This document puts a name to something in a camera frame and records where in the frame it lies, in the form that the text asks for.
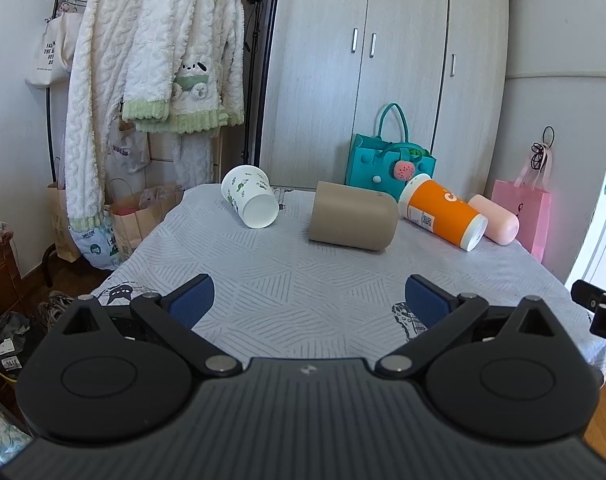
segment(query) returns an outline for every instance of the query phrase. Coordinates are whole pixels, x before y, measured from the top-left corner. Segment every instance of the bed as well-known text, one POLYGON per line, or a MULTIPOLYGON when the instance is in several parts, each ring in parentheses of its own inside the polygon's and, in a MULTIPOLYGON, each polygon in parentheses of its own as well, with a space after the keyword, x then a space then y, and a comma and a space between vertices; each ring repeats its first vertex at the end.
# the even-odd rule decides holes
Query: bed
POLYGON ((501 247, 484 238, 465 253, 405 220, 381 253, 311 242, 314 193, 274 191, 280 213, 261 230, 243 224, 220 185, 187 191, 94 294, 102 304, 125 304, 204 272, 216 295, 193 331, 244 365, 254 356, 365 357, 372 364, 425 330, 404 304, 407 277, 422 274, 490 304, 541 296, 585 359, 606 370, 606 340, 590 334, 592 314, 518 242, 501 247))

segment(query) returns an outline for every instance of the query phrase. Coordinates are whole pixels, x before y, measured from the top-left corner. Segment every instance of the wall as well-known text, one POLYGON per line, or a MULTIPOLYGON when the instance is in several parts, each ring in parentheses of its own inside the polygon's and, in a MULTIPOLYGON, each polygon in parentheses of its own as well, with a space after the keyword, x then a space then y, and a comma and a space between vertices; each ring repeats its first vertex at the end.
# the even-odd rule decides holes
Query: wall
POLYGON ((548 124, 556 140, 543 264, 565 282, 605 184, 606 0, 510 1, 507 81, 487 193, 494 179, 516 177, 548 124))
POLYGON ((23 275, 52 242, 44 197, 51 181, 45 91, 24 81, 51 6, 47 0, 0 0, 0 220, 14 230, 23 275))

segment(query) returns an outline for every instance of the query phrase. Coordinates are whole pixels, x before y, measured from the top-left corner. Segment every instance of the canvas bag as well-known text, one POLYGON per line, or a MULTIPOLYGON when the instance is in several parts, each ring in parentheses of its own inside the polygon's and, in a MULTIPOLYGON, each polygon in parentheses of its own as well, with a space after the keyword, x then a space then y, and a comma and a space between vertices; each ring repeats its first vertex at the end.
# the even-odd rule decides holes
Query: canvas bag
POLYGON ((176 187, 174 192, 166 194, 163 200, 151 203, 144 209, 139 209, 141 195, 142 192, 133 193, 116 200, 109 209, 116 244, 123 261, 127 260, 155 227, 165 220, 167 213, 179 205, 183 197, 183 191, 180 187, 176 187), (136 211, 126 215, 116 214, 116 212, 123 209, 136 211))
POLYGON ((552 150, 542 144, 543 159, 547 162, 543 168, 542 187, 536 187, 541 177, 541 171, 532 170, 530 158, 525 161, 518 178, 513 182, 497 180, 492 191, 492 202, 504 207, 518 217, 520 227, 516 240, 525 247, 539 262, 543 261, 547 232, 549 229, 549 216, 552 206, 552 195, 547 191, 549 177, 552 171, 552 150), (532 178, 529 185, 524 183, 532 178))
POLYGON ((25 78, 27 83, 45 88, 69 79, 82 19, 80 12, 63 12, 46 23, 25 78))
POLYGON ((56 254, 70 263, 81 257, 78 247, 69 232, 69 218, 67 217, 67 202, 65 190, 58 189, 58 184, 50 184, 47 188, 46 199, 48 201, 49 216, 54 229, 54 245, 56 254))
POLYGON ((394 177, 394 165, 399 160, 412 162, 416 173, 434 175, 436 159, 430 152, 418 144, 409 142, 409 128, 402 108, 397 103, 385 107, 380 123, 378 135, 368 137, 356 134, 350 148, 350 158, 345 172, 345 185, 371 189, 390 194, 398 202, 407 182, 394 177), (387 142, 381 138, 385 116, 396 107, 403 121, 404 142, 387 142))

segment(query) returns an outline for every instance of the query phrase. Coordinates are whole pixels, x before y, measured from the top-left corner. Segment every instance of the wardrobe door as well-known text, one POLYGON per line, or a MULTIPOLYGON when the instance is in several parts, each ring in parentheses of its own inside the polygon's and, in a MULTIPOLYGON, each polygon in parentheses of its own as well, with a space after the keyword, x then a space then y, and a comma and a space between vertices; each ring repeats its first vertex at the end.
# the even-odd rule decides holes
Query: wardrobe door
MULTIPOLYGON (((448 0, 369 0, 354 133, 375 134, 382 109, 398 102, 410 140, 432 145, 447 22, 448 0)), ((383 138, 400 140, 400 124, 387 118, 383 138)))
POLYGON ((434 179, 464 200, 482 194, 505 83, 508 0, 451 0, 434 179))
POLYGON ((343 183, 368 0, 278 0, 260 167, 274 186, 343 183))

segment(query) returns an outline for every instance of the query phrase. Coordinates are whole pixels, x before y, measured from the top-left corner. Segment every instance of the metal screw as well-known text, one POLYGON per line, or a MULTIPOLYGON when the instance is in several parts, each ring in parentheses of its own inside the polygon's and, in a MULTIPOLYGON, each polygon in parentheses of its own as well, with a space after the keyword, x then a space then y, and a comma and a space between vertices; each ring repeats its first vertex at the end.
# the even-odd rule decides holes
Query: metal screw
POLYGON ((236 367, 236 359, 229 355, 212 355, 205 361, 205 366, 213 372, 228 372, 236 367))
POLYGON ((381 359, 381 366, 389 372, 404 372, 412 368, 412 360, 404 355, 388 355, 381 359))

